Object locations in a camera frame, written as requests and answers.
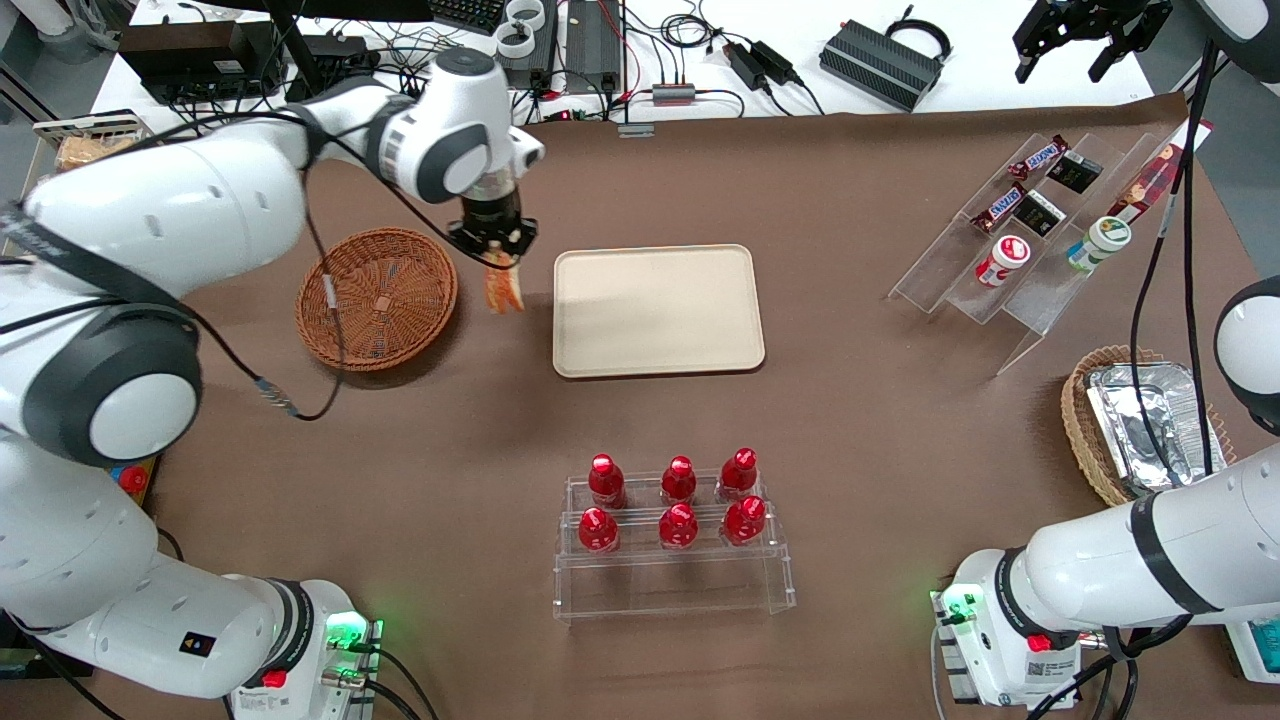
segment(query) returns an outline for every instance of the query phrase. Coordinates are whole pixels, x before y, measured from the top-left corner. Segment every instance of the computer monitor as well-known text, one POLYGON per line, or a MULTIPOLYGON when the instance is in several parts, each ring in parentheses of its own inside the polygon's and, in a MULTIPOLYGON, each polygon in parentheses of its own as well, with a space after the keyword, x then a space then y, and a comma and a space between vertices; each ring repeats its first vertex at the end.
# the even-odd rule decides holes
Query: computer monitor
POLYGON ((342 20, 428 23, 434 19, 428 0, 212 0, 209 4, 262 13, 275 5, 291 15, 342 20))

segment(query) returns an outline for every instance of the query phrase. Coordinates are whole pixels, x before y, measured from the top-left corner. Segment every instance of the wicker basket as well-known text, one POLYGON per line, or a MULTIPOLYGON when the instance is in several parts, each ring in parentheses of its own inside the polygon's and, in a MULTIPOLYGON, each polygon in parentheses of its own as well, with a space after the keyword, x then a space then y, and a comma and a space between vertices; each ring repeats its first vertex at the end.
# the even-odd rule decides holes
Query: wicker basket
POLYGON ((324 270, 311 266, 294 320, 321 363, 347 370, 385 370, 430 345, 453 314, 458 273, 443 247, 416 232, 380 228, 348 237, 325 255, 338 293, 344 363, 325 301, 324 270))
MULTIPOLYGON (((1156 363, 1164 360, 1164 355, 1149 350, 1138 348, 1139 363, 1156 363)), ((1062 424, 1066 425, 1066 437, 1071 442, 1071 452, 1080 465, 1080 471, 1089 480, 1093 491, 1102 496, 1107 505, 1115 507, 1137 500, 1132 492, 1120 482, 1115 466, 1111 462, 1111 452, 1107 442, 1102 437, 1102 430, 1093 419, 1093 407, 1084 393, 1084 377, 1094 368, 1115 365, 1129 361, 1128 345, 1112 345, 1100 347, 1084 356, 1075 369, 1071 370, 1066 383, 1062 384, 1062 424)), ((1235 450, 1222 428, 1222 418, 1213 411, 1212 405, 1206 405, 1208 423, 1217 433, 1219 443, 1222 446, 1222 457, 1228 465, 1235 464, 1235 450)))

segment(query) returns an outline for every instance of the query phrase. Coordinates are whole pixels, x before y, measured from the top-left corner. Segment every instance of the brown table cover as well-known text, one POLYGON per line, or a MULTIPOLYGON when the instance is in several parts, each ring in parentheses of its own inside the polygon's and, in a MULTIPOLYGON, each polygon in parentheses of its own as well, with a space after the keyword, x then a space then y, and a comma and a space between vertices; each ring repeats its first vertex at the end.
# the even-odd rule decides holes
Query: brown table cover
MULTIPOLYGON (((938 578, 969 552, 1023 544, 1041 525, 1103 507, 1075 468, 1059 389, 1080 356, 1126 341, 1160 220, 1142 219, 1133 247, 998 379, 1021 338, 1016 324, 931 318, 887 291, 1028 135, 1093 132, 1126 147, 1184 115, 1166 96, 1121 108, 669 123, 637 141, 604 123, 534 128, 548 158, 521 186, 543 229, 521 268, 529 311, 490 315, 480 266, 456 255, 462 295, 442 340, 402 372, 355 380, 319 423, 268 407, 206 342, 204 409, 160 469, 159 524, 211 571, 344 587, 387 620, 387 647, 444 720, 932 717, 927 593, 938 578), (754 255, 763 368, 593 382, 556 374, 558 254, 717 242, 754 255), (744 445, 759 451, 786 525, 796 609, 572 629, 552 618, 566 475, 600 451, 641 470, 676 454, 712 465, 744 445)), ((1210 338, 1222 304, 1256 273, 1197 178, 1210 338)), ((374 227, 419 227, 346 164, 317 168, 311 199, 329 245, 374 227)), ((442 222, 456 213, 431 210, 442 222)), ((1143 345, 1185 361, 1180 229, 1170 245, 1143 345)), ((293 328, 314 260, 302 242, 189 299, 305 411, 330 382, 293 328)), ((1235 447, 1242 456, 1265 447, 1207 340, 1203 355, 1208 398, 1235 447)), ((1274 719, 1280 688, 1238 679, 1230 664, 1220 630, 1187 632, 1143 656, 1132 717, 1274 719)), ((390 670, 384 679, 408 689, 390 670)), ((223 716, 218 702, 102 673, 88 687, 131 720, 223 716)), ((1123 675, 1112 703, 1120 688, 1123 675)), ((398 716, 378 705, 379 717, 398 716)), ((1024 715, 947 705, 954 719, 1024 715)), ((6 720, 96 716, 59 680, 0 684, 0 707, 6 720)))

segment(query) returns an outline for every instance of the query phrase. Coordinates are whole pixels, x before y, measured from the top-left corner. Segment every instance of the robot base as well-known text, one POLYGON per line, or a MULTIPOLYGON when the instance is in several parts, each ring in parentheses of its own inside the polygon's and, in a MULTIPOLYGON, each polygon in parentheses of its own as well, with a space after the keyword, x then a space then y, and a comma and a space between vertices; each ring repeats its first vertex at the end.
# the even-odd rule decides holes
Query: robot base
POLYGON ((330 582, 303 580, 302 589, 315 603, 311 641, 302 659, 279 688, 236 688, 227 697, 236 720, 370 720, 372 697, 365 691, 324 687, 320 675, 326 669, 370 673, 367 656, 332 644, 379 644, 381 623, 370 623, 356 612, 347 593, 330 582))
MULTIPOLYGON (((954 633, 978 700, 983 705, 1033 708, 1079 671, 1080 644, 1047 652, 1028 650, 1027 639, 1005 619, 996 600, 996 568, 1004 556, 1000 550, 982 550, 966 557, 951 585, 934 598, 934 606, 943 615, 969 616, 965 623, 943 628, 942 637, 947 639, 947 630, 954 633)), ((1075 693, 1071 693, 1053 710, 1074 706, 1075 693)))

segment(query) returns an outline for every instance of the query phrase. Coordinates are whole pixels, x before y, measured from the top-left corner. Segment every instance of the snickers bar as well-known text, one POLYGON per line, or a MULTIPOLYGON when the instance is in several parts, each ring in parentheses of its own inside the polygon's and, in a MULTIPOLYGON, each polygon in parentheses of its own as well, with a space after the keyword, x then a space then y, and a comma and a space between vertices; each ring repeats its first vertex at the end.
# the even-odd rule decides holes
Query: snickers bar
POLYGON ((1005 215, 1007 215, 1014 208, 1018 206, 1019 202, 1023 201, 1023 197, 1027 197, 1027 188, 1024 188, 1021 183, 1015 182, 1014 187, 1009 188, 1009 192, 1001 195, 1000 200, 991 204, 991 208, 987 208, 979 213, 977 218, 969 222, 982 232, 989 233, 996 229, 996 225, 1000 224, 1000 220, 1004 219, 1005 215))
POLYGON ((1070 150, 1071 146, 1062 140, 1061 135, 1053 136, 1053 142, 1046 145, 1039 152, 1032 155, 1030 158, 1023 160, 1021 163, 1014 163, 1009 165, 1009 174, 1018 179, 1027 179, 1036 170, 1046 167, 1053 158, 1057 158, 1062 152, 1070 150))

